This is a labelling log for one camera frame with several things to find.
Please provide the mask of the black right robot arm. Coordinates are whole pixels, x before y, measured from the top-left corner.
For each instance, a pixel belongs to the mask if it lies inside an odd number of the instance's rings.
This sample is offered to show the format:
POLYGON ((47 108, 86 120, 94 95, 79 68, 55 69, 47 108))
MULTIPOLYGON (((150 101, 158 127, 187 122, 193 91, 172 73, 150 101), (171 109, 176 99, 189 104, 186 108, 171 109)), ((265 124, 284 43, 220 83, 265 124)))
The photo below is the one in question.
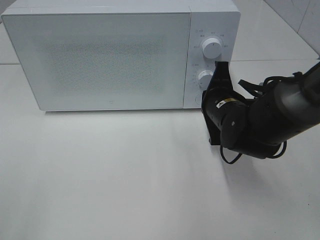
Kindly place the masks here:
POLYGON ((276 159, 292 137, 320 122, 320 66, 292 76, 270 76, 261 84, 240 80, 251 98, 233 88, 229 63, 217 61, 201 111, 209 143, 237 156, 276 159))

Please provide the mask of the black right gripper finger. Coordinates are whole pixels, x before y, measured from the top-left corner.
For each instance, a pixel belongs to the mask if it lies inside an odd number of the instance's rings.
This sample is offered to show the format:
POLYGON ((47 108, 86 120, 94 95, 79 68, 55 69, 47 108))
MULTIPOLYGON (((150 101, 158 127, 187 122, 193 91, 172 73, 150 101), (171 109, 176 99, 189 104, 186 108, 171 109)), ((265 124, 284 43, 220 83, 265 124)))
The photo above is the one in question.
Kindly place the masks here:
POLYGON ((230 63, 228 61, 215 61, 214 72, 212 76, 212 80, 223 81, 223 82, 230 82, 230 70, 229 70, 230 63))

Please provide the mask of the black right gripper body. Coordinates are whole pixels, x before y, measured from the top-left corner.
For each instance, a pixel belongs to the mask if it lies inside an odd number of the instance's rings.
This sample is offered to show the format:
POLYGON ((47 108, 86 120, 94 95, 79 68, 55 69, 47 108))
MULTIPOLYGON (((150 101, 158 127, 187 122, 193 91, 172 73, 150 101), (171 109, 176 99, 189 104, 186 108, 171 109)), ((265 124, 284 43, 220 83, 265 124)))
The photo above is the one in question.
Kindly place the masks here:
POLYGON ((234 147, 246 127, 247 106, 233 87, 213 79, 203 92, 201 111, 210 144, 234 147))

